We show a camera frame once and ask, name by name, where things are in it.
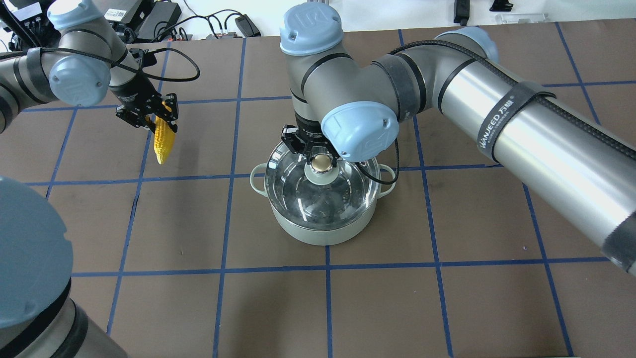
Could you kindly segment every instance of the velcro strap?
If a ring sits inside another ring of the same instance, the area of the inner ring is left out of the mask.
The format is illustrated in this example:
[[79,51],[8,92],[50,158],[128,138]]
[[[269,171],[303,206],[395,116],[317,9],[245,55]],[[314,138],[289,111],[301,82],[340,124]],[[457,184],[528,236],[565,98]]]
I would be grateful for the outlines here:
[[527,104],[538,96],[554,97],[554,93],[548,92],[536,82],[519,82],[502,97],[490,110],[486,119],[481,123],[477,135],[477,147],[483,155],[495,159],[495,142],[510,120],[519,113]]

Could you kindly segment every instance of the corn cob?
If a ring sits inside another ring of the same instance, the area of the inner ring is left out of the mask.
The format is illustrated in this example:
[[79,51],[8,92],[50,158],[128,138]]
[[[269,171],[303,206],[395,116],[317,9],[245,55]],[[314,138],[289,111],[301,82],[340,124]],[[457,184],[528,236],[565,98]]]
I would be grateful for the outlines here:
[[[163,104],[166,109],[170,111],[170,108]],[[155,118],[155,154],[157,156],[157,162],[159,165],[163,164],[167,159],[168,155],[170,155],[170,151],[172,150],[172,146],[174,144],[174,138],[176,133],[170,129],[168,123],[166,123],[162,118]]]

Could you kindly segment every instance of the glass pot lid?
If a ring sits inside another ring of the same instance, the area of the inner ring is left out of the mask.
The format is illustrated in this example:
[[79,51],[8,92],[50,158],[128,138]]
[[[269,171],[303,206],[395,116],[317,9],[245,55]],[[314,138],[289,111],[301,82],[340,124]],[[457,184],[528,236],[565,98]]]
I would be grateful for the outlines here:
[[[364,176],[354,163],[338,159],[338,176],[316,185],[305,176],[305,158],[289,151],[283,142],[274,149],[265,171],[265,189],[274,209],[285,219],[306,229],[335,230],[359,219],[373,205],[378,184]],[[365,169],[379,176],[375,158]]]

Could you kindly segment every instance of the black cable sleeve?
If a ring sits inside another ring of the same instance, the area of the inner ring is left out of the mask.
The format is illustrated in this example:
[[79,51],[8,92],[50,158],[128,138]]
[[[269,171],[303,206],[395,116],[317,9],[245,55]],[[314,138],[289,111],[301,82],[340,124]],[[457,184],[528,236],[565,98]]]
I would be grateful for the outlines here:
[[179,51],[175,48],[171,48],[171,47],[165,47],[165,48],[160,48],[158,50],[154,50],[154,51],[150,51],[148,52],[148,54],[157,54],[159,52],[166,52],[166,51],[172,51],[172,52],[176,52],[179,55],[183,56],[188,62],[190,62],[190,64],[192,64],[192,66],[195,68],[195,70],[197,71],[195,76],[192,77],[187,77],[187,78],[170,78],[170,77],[161,77],[161,76],[155,76],[155,75],[150,75],[147,74],[145,72],[143,72],[141,70],[141,68],[132,68],[129,66],[126,66],[120,62],[117,61],[113,61],[111,59],[107,59],[105,57],[99,56],[99,55],[95,55],[95,54],[91,54],[88,52],[84,52],[84,51],[78,51],[78,50],[74,50],[72,48],[43,48],[42,52],[68,52],[70,54],[78,54],[78,55],[84,55],[87,57],[91,57],[94,59],[98,59],[100,61],[104,61],[110,65],[119,67],[119,68],[123,68],[127,71],[133,72],[133,73],[137,73],[137,72],[141,72],[144,73],[148,78],[152,78],[154,80],[160,80],[160,81],[166,81],[166,82],[190,82],[190,81],[194,81],[197,78],[199,78],[199,76],[201,75],[201,69],[198,67],[197,63],[190,58],[190,56],[184,54],[182,51]]

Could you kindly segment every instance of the cooking pot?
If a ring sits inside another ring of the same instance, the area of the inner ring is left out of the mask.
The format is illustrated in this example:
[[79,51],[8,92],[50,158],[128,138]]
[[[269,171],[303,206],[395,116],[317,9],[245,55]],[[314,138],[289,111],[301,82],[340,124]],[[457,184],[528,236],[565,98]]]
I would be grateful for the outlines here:
[[[375,158],[362,163],[375,178],[380,168],[393,178],[391,167]],[[255,176],[265,170],[265,189],[256,187]],[[291,236],[311,245],[335,245],[357,235],[369,223],[377,199],[393,191],[364,176],[354,163],[338,159],[331,165],[328,154],[317,154],[307,163],[280,142],[267,163],[257,165],[249,182],[258,194],[269,198],[280,226]]]

